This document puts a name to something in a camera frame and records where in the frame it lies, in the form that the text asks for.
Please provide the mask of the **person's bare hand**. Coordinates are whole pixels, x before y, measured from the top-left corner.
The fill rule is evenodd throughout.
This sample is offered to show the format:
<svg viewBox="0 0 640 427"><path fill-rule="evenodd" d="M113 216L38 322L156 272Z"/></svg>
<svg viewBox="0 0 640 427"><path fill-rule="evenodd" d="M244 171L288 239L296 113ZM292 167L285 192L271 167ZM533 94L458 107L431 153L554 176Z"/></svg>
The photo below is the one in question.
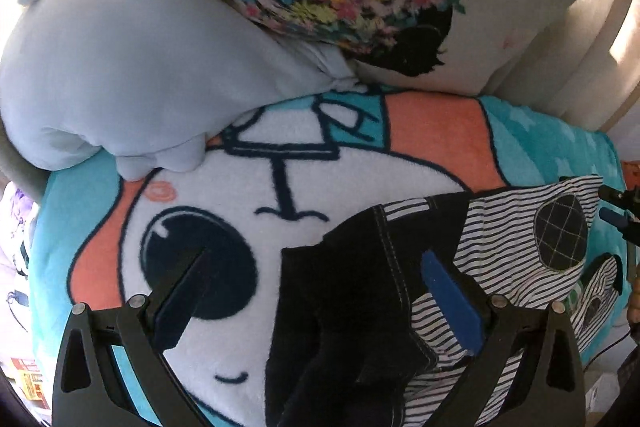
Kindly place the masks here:
<svg viewBox="0 0 640 427"><path fill-rule="evenodd" d="M637 275L631 285L631 294L628 299L627 321L630 326L640 323L640 277Z"/></svg>

